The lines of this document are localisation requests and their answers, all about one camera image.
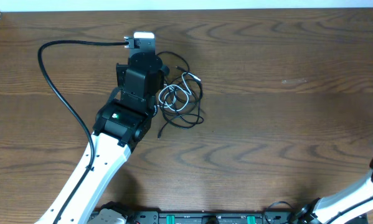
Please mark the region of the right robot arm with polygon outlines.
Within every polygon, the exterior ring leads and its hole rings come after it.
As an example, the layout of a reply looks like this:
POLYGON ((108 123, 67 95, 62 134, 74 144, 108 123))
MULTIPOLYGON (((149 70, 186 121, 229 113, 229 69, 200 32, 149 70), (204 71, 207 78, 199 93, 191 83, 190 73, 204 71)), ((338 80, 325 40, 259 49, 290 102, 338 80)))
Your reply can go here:
POLYGON ((348 188, 317 198, 296 212, 290 223, 347 223, 373 210, 373 158, 368 173, 348 188))

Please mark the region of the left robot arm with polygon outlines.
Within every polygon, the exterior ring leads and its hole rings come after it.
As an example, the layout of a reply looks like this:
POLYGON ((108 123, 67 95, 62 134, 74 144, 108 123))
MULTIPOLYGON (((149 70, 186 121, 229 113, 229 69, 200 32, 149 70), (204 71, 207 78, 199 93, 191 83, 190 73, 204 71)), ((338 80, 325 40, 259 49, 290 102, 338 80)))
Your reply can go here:
POLYGON ((169 69, 154 53, 133 54, 117 65, 118 88, 98 111, 85 152, 39 223, 86 223, 119 168, 158 112, 157 92, 169 69))

